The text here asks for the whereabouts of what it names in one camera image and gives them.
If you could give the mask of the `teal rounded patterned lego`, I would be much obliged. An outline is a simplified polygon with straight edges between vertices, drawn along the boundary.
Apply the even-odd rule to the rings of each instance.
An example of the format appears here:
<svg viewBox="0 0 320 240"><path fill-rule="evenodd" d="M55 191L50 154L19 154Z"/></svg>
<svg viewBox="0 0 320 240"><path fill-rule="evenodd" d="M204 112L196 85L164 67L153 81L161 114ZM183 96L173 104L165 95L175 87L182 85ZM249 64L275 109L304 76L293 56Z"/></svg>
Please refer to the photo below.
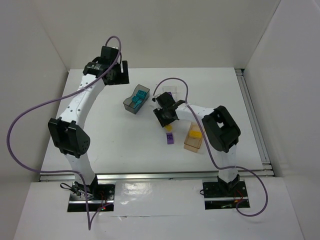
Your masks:
<svg viewBox="0 0 320 240"><path fill-rule="evenodd" d="M138 92L136 93L136 96L141 99L141 100L144 100L147 96L147 92L146 91L143 91L143 90L138 90Z"/></svg>

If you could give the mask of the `yellow long lego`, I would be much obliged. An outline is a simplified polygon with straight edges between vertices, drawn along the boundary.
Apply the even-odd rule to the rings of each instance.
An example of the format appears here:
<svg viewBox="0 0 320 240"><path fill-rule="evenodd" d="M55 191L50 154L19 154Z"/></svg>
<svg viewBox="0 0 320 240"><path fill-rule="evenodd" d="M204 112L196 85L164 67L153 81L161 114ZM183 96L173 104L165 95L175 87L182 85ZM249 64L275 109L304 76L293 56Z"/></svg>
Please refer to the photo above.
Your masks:
<svg viewBox="0 0 320 240"><path fill-rule="evenodd" d="M203 136L202 136L202 133L200 131L190 130L189 131L189 137L193 138L193 139L201 139Z"/></svg>

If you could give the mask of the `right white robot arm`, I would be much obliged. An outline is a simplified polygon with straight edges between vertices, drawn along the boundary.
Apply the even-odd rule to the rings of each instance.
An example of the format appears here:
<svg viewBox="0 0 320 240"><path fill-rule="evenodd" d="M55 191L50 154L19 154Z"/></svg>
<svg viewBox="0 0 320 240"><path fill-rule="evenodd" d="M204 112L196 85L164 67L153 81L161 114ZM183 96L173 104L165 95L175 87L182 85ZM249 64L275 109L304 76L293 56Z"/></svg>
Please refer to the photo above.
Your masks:
<svg viewBox="0 0 320 240"><path fill-rule="evenodd" d="M241 130L228 110L222 105L206 108L185 100L175 101L168 92L153 97L152 101L159 105L153 112L162 127L178 120L197 123L211 161L218 169L219 187L226 192L233 189L240 181L236 150Z"/></svg>

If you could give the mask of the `teal 2x4 lego brick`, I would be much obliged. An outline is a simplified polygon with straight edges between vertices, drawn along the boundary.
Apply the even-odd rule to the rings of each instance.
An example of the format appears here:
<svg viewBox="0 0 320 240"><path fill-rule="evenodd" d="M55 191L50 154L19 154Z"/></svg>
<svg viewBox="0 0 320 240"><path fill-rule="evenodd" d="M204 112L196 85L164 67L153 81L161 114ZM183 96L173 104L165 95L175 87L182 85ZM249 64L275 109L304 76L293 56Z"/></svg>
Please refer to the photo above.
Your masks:
<svg viewBox="0 0 320 240"><path fill-rule="evenodd" d="M141 103L142 103L141 100L132 101L129 106L130 106L132 109L136 109Z"/></svg>

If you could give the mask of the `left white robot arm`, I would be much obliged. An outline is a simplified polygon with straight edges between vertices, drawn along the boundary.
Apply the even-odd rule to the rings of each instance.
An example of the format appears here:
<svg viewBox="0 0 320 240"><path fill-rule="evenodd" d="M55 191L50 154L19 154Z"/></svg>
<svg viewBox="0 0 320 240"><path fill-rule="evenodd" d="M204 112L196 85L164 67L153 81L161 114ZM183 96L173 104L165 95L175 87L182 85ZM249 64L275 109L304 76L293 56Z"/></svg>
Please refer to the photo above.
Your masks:
<svg viewBox="0 0 320 240"><path fill-rule="evenodd" d="M75 171L76 186L91 194L97 188L98 178L90 165L87 151L91 139L84 131L84 125L105 86L129 83L128 63L118 62L120 56L119 49L103 46L100 56L84 67L78 93L57 119L51 118L48 122L54 146Z"/></svg>

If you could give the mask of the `small teal square lego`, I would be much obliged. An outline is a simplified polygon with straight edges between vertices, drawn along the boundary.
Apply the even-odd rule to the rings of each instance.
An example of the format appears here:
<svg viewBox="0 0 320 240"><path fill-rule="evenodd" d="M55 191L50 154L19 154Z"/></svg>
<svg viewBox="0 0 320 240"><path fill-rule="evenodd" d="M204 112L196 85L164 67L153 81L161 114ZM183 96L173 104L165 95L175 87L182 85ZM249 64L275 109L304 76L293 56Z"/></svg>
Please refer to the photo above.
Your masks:
<svg viewBox="0 0 320 240"><path fill-rule="evenodd" d="M137 103L140 100L140 98L137 96L133 96L131 100L133 103Z"/></svg>

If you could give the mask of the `yellow 2x3 lego brick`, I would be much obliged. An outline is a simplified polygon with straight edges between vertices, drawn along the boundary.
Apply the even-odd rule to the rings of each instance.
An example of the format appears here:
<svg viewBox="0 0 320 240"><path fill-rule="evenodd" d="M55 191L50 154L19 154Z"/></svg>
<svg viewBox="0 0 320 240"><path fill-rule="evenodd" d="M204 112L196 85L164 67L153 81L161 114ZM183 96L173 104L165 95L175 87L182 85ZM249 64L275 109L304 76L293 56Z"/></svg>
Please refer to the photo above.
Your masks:
<svg viewBox="0 0 320 240"><path fill-rule="evenodd" d="M170 124L166 125L164 128L168 133L171 133L173 131L173 127Z"/></svg>

